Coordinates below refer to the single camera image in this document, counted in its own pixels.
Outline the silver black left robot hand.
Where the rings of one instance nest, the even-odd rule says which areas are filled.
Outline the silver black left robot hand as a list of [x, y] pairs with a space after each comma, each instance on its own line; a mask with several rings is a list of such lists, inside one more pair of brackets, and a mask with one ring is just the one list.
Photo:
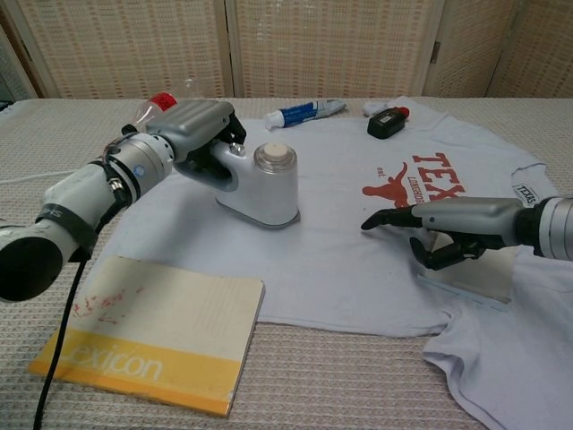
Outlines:
[[174, 168], [181, 175], [223, 192], [238, 187], [236, 173], [215, 156], [218, 143], [242, 146], [246, 138], [231, 103], [182, 101], [150, 119], [145, 131], [168, 141], [174, 152]]

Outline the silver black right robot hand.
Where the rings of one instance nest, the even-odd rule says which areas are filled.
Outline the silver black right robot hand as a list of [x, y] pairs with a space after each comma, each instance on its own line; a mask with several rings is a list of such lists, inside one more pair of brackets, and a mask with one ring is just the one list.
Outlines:
[[438, 271], [466, 259], [476, 260], [488, 249], [500, 250], [518, 245], [517, 215], [524, 208], [519, 199], [448, 198], [376, 211], [361, 229], [391, 225], [426, 228], [446, 234], [452, 242], [435, 251], [427, 250], [415, 237], [409, 239], [415, 259], [423, 267]]

